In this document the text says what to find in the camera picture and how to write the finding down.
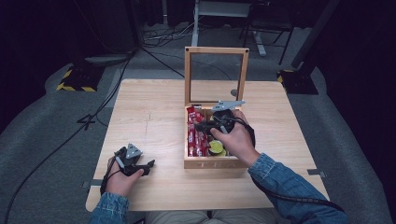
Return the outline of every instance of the blue denim jacket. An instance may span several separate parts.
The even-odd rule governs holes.
[[[250,175],[263,187],[277,194],[326,200],[326,198],[290,168],[262,153],[248,169]],[[334,208],[295,203],[268,197],[277,212],[291,223],[347,223],[347,215]],[[104,193],[93,210],[90,223],[127,223],[128,199],[120,195]]]

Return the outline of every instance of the stand base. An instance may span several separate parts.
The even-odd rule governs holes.
[[[104,67],[89,67],[87,69],[69,67],[64,74],[57,91],[97,91],[98,84],[105,71]]]
[[[276,73],[277,81],[282,83],[287,94],[318,95],[311,77],[300,76],[299,71],[280,70]]]

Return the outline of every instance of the desk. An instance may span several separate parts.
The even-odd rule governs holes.
[[[247,17],[250,3],[232,3],[232,2],[207,2],[195,0],[194,8],[194,29],[192,32],[191,46],[198,46],[198,23],[199,16],[225,16],[225,17]],[[265,48],[260,38],[260,32],[253,32],[254,40],[256,41],[257,49],[261,56],[267,55]]]
[[[213,86],[219,97],[230,94],[236,81],[193,81],[195,87]],[[242,106],[256,133],[256,148],[302,175],[327,197],[289,99],[278,82],[247,81]],[[143,150],[139,163],[156,160],[148,176],[134,186],[132,211],[272,207],[253,184],[247,169],[185,170],[184,80],[125,79],[108,125],[93,179],[102,179],[108,159],[133,143]],[[89,211],[100,199],[91,186]]]

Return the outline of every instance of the pants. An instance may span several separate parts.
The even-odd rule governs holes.
[[[274,208],[214,210],[212,218],[206,211],[160,211],[147,212],[147,224],[233,224],[264,223],[287,224],[288,220],[279,216]]]

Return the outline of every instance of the chair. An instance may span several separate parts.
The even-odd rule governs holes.
[[[274,40],[273,44],[263,45],[283,48],[282,56],[280,57],[279,61],[279,65],[281,65],[294,30],[294,25],[292,23],[290,14],[290,10],[279,0],[255,1],[252,3],[249,7],[247,23],[239,35],[239,39],[242,37],[242,35],[245,36],[243,48],[247,43],[249,31],[277,33],[279,35]],[[289,32],[286,44],[275,45],[276,41],[282,36],[284,32]]]

